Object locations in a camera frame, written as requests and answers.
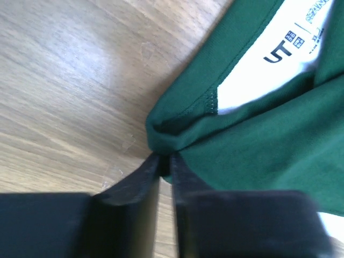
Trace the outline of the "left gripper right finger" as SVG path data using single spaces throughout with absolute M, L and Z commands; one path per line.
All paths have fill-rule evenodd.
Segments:
M 180 154 L 170 157 L 169 171 L 172 177 L 173 205 L 178 257 L 195 257 L 197 198 L 212 188 L 199 178 Z

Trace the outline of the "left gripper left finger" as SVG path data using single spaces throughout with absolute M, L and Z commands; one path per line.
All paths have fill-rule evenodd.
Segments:
M 94 197 L 93 257 L 152 257 L 159 196 L 159 157 Z

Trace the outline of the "white and green t-shirt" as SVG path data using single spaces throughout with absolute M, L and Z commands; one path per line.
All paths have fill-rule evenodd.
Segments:
M 213 188 L 306 192 L 343 240 L 343 1 L 234 1 L 146 130 Z

